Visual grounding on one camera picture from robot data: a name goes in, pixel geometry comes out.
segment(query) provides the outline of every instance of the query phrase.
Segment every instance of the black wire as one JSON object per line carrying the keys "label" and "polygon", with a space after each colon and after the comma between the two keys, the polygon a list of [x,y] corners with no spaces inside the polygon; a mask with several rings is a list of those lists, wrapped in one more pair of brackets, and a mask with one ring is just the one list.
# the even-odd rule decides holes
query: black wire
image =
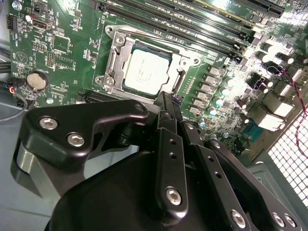
{"label": "black wire", "polygon": [[18,112],[17,114],[15,114],[15,115],[12,115],[12,116],[9,116],[9,117],[0,119],[0,122],[4,122],[4,121],[8,121],[8,120],[14,119],[14,118],[20,116],[22,113],[24,113],[24,111],[27,109],[27,107],[28,107],[28,102],[27,102],[27,100],[26,100],[22,95],[20,95],[20,94],[18,94],[18,93],[15,93],[14,95],[15,95],[17,98],[21,99],[22,102],[24,102],[24,107],[23,107],[23,109],[21,109],[21,111]]}
{"label": "black wire", "polygon": [[0,74],[10,73],[10,72],[11,72],[10,68],[0,68]]}

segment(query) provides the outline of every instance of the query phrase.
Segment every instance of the cpu socket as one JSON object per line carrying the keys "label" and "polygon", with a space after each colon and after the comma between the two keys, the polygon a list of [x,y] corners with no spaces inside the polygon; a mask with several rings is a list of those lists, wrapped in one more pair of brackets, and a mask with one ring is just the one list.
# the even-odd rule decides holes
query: cpu socket
{"label": "cpu socket", "polygon": [[153,103],[160,92],[176,94],[200,55],[130,26],[107,26],[113,39],[105,76],[95,82],[109,93]]}

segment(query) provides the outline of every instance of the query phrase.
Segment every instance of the wire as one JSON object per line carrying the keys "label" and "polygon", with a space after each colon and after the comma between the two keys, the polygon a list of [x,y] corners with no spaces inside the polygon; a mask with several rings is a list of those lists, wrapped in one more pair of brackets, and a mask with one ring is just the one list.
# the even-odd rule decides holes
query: wire
{"label": "wire", "polygon": [[25,111],[25,110],[27,109],[27,107],[28,107],[28,102],[27,102],[27,100],[26,100],[22,95],[16,93],[14,87],[10,86],[10,87],[9,87],[9,91],[10,91],[10,93],[12,93],[13,95],[15,95],[17,98],[19,98],[19,99],[24,103],[24,107],[23,107],[23,109],[21,109],[20,112],[18,112],[18,113],[15,114],[15,115],[12,115],[12,116],[9,116],[9,117],[0,119],[0,122],[4,122],[4,121],[8,121],[8,120],[17,118],[17,117],[20,116],[22,113],[24,113],[24,111]]}
{"label": "wire", "polygon": [[288,79],[291,81],[291,85],[292,85],[292,87],[295,89],[296,95],[297,95],[297,97],[298,97],[298,99],[299,99],[299,101],[300,101],[300,103],[301,103],[301,105],[302,105],[302,108],[303,108],[303,118],[300,120],[298,126],[296,127],[295,139],[296,139],[296,145],[297,145],[297,147],[298,147],[299,152],[300,152],[303,156],[305,156],[306,158],[308,158],[308,155],[306,155],[306,154],[303,152],[303,150],[300,148],[300,146],[299,146],[300,140],[299,140],[299,138],[298,138],[299,129],[300,129],[302,123],[305,121],[305,119],[306,119],[307,116],[308,116],[308,115],[307,115],[307,107],[306,107],[306,105],[305,105],[305,103],[304,103],[304,101],[303,101],[303,99],[302,99],[302,97],[301,97],[300,90],[298,89],[298,87],[297,87],[295,81],[290,77],[290,75],[289,75],[284,69],[282,70],[282,73],[283,73],[285,76],[287,76]]}

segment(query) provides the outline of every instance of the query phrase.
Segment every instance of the perforated metal grille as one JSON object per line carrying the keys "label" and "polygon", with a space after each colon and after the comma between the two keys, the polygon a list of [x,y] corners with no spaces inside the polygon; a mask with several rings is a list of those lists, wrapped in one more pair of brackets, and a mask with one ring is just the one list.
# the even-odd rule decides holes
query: perforated metal grille
{"label": "perforated metal grille", "polygon": [[[286,177],[294,191],[308,208],[308,159],[302,156],[295,144],[296,127],[302,117],[289,128],[269,151],[270,157]],[[308,121],[301,126],[300,147],[308,155]]]}

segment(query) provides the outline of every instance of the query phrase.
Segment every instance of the red wire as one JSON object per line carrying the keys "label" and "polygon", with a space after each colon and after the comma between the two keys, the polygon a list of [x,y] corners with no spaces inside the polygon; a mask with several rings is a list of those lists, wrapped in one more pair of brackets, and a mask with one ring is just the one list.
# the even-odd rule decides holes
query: red wire
{"label": "red wire", "polygon": [[292,84],[293,88],[295,89],[296,95],[297,95],[297,97],[298,97],[300,103],[302,104],[302,108],[303,108],[303,112],[304,112],[304,113],[303,113],[303,118],[300,120],[298,126],[296,127],[295,139],[296,139],[296,145],[297,145],[297,147],[298,147],[299,152],[300,152],[303,156],[305,156],[306,158],[308,158],[308,156],[307,156],[307,155],[303,152],[303,150],[299,147],[299,142],[300,142],[300,140],[299,140],[299,138],[298,138],[300,126],[302,125],[302,123],[303,123],[303,122],[305,121],[305,119],[307,118],[307,107],[306,107],[306,105],[305,105],[305,103],[304,103],[304,101],[303,101],[303,99],[302,99],[302,97],[301,97],[301,95],[300,95],[300,90],[298,89],[298,87],[297,87],[295,81],[290,77],[290,75],[289,75],[288,73],[286,73],[285,70],[283,70],[282,73],[283,73],[284,75],[286,75],[286,76],[289,78],[289,80],[291,81],[291,84]]}
{"label": "red wire", "polygon": [[14,90],[14,87],[10,87],[9,90],[10,90],[10,93],[12,93],[12,94],[16,93],[15,90]]}

